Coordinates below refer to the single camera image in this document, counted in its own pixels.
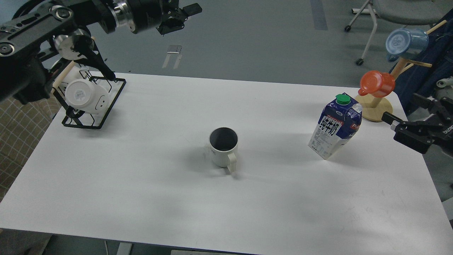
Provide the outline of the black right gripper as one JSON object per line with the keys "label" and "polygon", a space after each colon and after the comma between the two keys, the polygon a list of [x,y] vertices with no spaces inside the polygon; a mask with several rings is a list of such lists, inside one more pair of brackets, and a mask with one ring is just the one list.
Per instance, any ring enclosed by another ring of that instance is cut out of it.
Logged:
{"label": "black right gripper", "polygon": [[431,100],[413,93],[412,103],[448,124],[433,120],[407,122],[384,112],[381,120],[395,132],[393,139],[421,154],[426,154],[432,145],[440,147],[444,154],[452,154],[452,98],[443,96],[439,100]]}

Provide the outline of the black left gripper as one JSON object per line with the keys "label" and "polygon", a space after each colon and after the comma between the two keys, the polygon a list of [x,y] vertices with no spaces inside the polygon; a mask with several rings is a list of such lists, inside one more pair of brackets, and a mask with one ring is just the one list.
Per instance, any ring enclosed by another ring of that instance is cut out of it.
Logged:
{"label": "black left gripper", "polygon": [[156,28],[161,35],[184,28],[189,17],[202,13],[199,3],[183,8],[178,0],[126,0],[127,25],[133,34]]}

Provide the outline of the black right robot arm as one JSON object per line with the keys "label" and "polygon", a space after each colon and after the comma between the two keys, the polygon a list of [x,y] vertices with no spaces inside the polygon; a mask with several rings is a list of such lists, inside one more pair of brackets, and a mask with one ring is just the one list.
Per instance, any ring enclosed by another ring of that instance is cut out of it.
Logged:
{"label": "black right robot arm", "polygon": [[437,145],[444,154],[452,157],[452,99],[442,97],[439,100],[430,100],[415,93],[412,102],[427,109],[430,115],[424,120],[404,121],[389,112],[384,112],[381,120],[390,124],[390,128],[395,132],[393,139],[421,154],[425,154],[431,145]]}

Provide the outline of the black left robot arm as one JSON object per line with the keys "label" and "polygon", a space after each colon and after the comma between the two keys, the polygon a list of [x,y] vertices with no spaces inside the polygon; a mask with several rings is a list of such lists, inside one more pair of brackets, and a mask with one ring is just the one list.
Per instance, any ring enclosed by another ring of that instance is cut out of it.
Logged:
{"label": "black left robot arm", "polygon": [[114,80],[87,27],[91,24],[106,33],[126,26],[133,34],[156,28],[164,35],[182,30],[201,12],[198,3],[180,8],[178,0],[29,0],[1,25],[1,101],[50,98],[56,77],[72,60]]}

